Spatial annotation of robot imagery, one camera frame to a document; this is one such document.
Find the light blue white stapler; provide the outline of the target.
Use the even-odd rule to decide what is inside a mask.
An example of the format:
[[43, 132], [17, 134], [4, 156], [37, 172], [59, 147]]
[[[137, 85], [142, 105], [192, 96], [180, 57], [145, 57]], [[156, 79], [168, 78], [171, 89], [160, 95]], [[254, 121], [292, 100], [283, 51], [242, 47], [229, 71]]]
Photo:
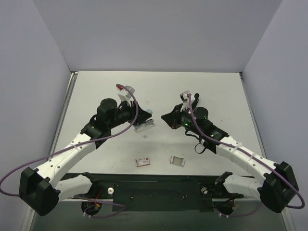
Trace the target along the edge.
[[154, 119], [152, 118], [152, 110], [139, 109], [136, 119], [133, 119], [133, 127], [136, 133], [140, 133], [155, 126]]

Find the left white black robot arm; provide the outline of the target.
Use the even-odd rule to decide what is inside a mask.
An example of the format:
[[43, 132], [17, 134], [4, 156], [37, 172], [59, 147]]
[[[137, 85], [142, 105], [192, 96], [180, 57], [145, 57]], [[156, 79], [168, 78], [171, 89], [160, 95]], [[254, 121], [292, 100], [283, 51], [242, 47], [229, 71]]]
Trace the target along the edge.
[[19, 197], [40, 216], [50, 213], [63, 199], [84, 194], [88, 198], [98, 195], [99, 186], [88, 174], [72, 179], [63, 176], [86, 155], [97, 150], [107, 139], [113, 137], [112, 129], [130, 123], [136, 128], [146, 127], [152, 122], [152, 111], [143, 110], [136, 101], [114, 99], [101, 101], [96, 114], [63, 150], [58, 151], [35, 169], [22, 171]]

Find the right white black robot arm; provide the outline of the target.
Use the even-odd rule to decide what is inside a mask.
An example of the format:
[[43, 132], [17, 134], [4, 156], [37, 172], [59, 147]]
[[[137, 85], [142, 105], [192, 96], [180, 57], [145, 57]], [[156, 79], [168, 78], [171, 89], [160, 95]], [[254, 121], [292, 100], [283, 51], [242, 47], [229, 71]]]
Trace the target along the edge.
[[281, 213], [299, 194], [292, 167], [273, 162], [245, 148], [227, 132], [208, 120], [208, 110], [196, 107], [193, 111], [181, 110], [182, 105], [161, 118], [171, 129], [183, 127], [194, 133], [207, 150], [229, 159], [249, 173], [252, 178], [225, 172], [216, 180], [216, 194], [225, 197], [230, 193], [260, 199], [263, 205], [275, 213]]

